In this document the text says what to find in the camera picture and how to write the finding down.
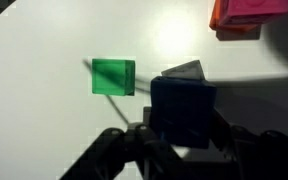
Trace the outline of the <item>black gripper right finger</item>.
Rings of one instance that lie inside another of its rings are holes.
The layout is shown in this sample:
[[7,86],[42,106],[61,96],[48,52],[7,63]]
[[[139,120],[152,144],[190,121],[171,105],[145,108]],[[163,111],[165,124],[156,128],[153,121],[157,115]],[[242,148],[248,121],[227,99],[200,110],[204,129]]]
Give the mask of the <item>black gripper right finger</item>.
[[277,130],[256,135],[229,124],[217,111],[197,113],[197,123],[227,162],[199,163],[199,180],[288,180],[288,136]]

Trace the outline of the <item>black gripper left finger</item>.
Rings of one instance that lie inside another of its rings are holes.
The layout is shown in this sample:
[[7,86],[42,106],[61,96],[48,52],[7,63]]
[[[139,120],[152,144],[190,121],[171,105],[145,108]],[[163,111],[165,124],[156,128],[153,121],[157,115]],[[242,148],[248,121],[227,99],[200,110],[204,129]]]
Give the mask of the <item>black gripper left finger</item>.
[[105,129],[60,180],[114,180],[129,162],[136,163],[144,180],[183,178],[183,161],[151,129],[151,107],[143,113],[144,121],[129,124],[126,131]]

